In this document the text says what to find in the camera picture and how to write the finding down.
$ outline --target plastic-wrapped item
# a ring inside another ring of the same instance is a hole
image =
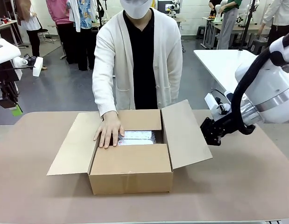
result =
[[[132,146],[132,145],[153,145],[150,139],[121,139],[118,141],[119,146]]]
[[[125,131],[125,136],[119,136],[119,146],[156,144],[153,131]]]

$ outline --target black shirt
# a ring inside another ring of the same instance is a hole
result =
[[[209,2],[211,2],[213,4],[213,6],[215,7],[216,5],[220,5],[221,1],[222,0],[210,0]],[[213,15],[213,14],[215,14],[215,15],[217,14],[216,10],[214,10],[214,11],[211,10],[210,15]]]
[[[134,62],[134,101],[136,110],[157,109],[157,92],[154,73],[155,16],[152,16],[143,31],[139,30],[123,12],[130,36]]]

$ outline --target pink shirt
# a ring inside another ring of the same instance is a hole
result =
[[[58,24],[73,23],[69,20],[69,13],[65,14],[67,0],[46,0],[52,20]]]

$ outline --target open cardboard box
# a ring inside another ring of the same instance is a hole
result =
[[[119,119],[126,131],[156,131],[158,144],[99,148],[99,113],[80,113],[47,175],[87,173],[94,194],[170,192],[174,169],[212,158],[187,100]]]

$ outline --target chair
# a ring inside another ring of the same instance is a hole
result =
[[[262,48],[267,46],[267,43],[267,41],[253,40],[249,51],[255,55],[259,55],[262,51]]]
[[[43,39],[45,40],[45,42],[54,43],[54,40],[52,39],[52,37],[51,37],[51,35],[50,35],[50,33],[49,33],[49,31],[47,29],[43,29],[42,28],[42,29],[37,31],[37,34],[39,36],[42,36]]]
[[[203,39],[204,38],[204,32],[205,32],[205,26],[199,26],[197,34],[196,34],[196,39]]]

